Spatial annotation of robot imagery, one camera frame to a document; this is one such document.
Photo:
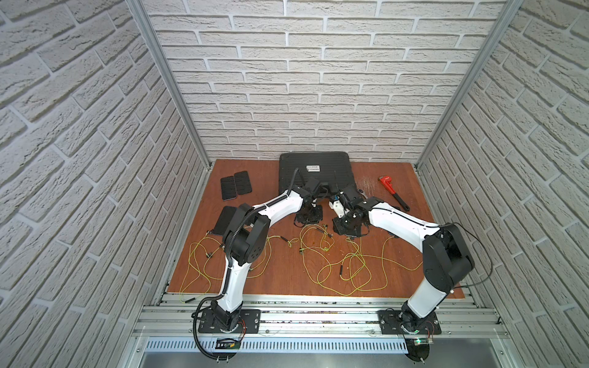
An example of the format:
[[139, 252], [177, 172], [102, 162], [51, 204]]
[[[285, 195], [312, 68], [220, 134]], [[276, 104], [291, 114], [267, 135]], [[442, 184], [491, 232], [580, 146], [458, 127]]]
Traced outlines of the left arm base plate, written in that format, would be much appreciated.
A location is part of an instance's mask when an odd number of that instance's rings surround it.
[[199, 316], [200, 334], [257, 334], [262, 312], [258, 309], [242, 309], [238, 314], [224, 314], [207, 308]]

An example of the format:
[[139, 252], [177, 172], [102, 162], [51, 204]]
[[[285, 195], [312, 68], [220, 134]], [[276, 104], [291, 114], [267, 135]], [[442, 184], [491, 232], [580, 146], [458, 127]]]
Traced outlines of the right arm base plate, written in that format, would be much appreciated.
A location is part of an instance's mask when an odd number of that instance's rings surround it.
[[415, 317], [410, 311], [397, 311], [392, 308], [377, 312], [383, 335], [440, 335], [440, 322], [435, 311], [426, 317]]

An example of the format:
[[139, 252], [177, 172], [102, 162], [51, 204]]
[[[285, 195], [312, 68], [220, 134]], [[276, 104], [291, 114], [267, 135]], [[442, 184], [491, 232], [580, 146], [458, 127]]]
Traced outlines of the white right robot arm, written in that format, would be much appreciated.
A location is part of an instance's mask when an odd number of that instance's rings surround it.
[[404, 303], [407, 320], [423, 320], [474, 268], [463, 233], [456, 225], [437, 225], [417, 219], [376, 197], [342, 204], [330, 202], [336, 213], [334, 231], [361, 236], [361, 227], [381, 228], [412, 245], [422, 254], [423, 280]]

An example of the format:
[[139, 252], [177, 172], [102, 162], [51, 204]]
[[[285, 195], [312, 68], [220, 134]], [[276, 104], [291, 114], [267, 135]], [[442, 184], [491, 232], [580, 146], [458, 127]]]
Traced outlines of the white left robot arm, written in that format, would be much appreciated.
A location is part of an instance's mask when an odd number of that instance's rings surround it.
[[219, 317], [232, 318], [243, 304], [251, 264], [263, 253], [270, 228], [287, 216], [310, 207], [316, 194], [296, 187], [259, 205], [240, 205], [223, 234], [225, 274], [211, 308]]

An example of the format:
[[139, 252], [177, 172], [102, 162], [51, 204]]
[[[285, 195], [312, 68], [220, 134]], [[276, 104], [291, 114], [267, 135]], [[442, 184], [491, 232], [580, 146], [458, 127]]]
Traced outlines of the blue-edged smartphone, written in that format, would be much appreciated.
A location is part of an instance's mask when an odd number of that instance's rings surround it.
[[219, 218], [216, 221], [216, 224], [214, 225], [214, 227], [210, 233], [215, 236], [223, 236], [225, 231], [229, 227], [229, 224], [230, 224], [231, 220], [233, 219], [233, 216], [235, 215], [236, 210], [237, 210], [236, 207], [224, 206], [220, 215], [219, 215]]

